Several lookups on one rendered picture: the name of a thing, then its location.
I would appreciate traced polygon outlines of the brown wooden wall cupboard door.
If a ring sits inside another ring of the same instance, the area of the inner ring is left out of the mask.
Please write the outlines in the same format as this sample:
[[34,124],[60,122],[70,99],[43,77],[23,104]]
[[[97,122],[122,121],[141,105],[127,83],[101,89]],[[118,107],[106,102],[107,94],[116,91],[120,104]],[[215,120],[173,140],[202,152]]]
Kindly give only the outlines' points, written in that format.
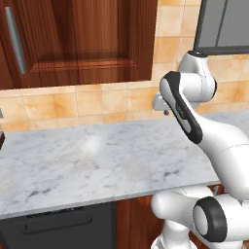
[[[19,72],[5,8],[26,73]],[[0,0],[0,89],[149,81],[158,0]]]

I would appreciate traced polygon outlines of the dark framed window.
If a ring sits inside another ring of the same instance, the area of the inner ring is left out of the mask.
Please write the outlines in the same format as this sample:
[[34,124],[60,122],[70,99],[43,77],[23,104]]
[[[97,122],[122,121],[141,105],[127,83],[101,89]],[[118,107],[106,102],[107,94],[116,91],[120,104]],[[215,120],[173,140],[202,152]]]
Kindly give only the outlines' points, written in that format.
[[194,50],[249,54],[249,0],[201,0]]

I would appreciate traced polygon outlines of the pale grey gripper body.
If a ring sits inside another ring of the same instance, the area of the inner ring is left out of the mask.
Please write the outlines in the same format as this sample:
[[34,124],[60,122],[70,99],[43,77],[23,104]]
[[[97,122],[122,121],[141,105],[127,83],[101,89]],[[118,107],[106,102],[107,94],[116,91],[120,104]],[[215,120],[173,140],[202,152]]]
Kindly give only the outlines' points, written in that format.
[[154,97],[154,100],[152,102],[152,107],[155,111],[163,111],[163,112],[169,111],[168,104],[164,101],[159,92],[157,92],[156,96]]

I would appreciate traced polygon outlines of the black dishwasher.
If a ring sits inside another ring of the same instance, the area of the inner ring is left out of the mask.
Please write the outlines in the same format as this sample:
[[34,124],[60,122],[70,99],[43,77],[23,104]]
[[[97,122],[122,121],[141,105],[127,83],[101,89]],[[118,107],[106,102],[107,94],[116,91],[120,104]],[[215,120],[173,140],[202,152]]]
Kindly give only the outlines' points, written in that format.
[[0,249],[117,249],[116,203],[0,220]]

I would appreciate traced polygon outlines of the brown wooden base cupboard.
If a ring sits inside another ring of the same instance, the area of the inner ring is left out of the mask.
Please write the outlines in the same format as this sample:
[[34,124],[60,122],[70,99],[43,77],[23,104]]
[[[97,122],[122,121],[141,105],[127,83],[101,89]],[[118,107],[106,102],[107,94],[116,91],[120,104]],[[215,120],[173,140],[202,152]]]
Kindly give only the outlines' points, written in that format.
[[164,190],[117,203],[118,249],[197,249],[224,242],[228,223],[222,204],[206,186]]

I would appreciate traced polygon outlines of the dark brown countertop appliance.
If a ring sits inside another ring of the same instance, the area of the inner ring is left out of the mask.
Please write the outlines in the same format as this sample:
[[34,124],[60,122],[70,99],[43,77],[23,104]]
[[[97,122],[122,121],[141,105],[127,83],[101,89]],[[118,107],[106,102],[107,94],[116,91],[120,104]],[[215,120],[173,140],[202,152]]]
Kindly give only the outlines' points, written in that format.
[[[1,108],[0,108],[0,121],[3,119],[3,114],[2,114],[2,111],[1,111]],[[2,126],[0,124],[0,151],[3,147],[3,144],[4,144],[4,141],[5,141],[5,134],[4,134],[4,131],[2,130]]]

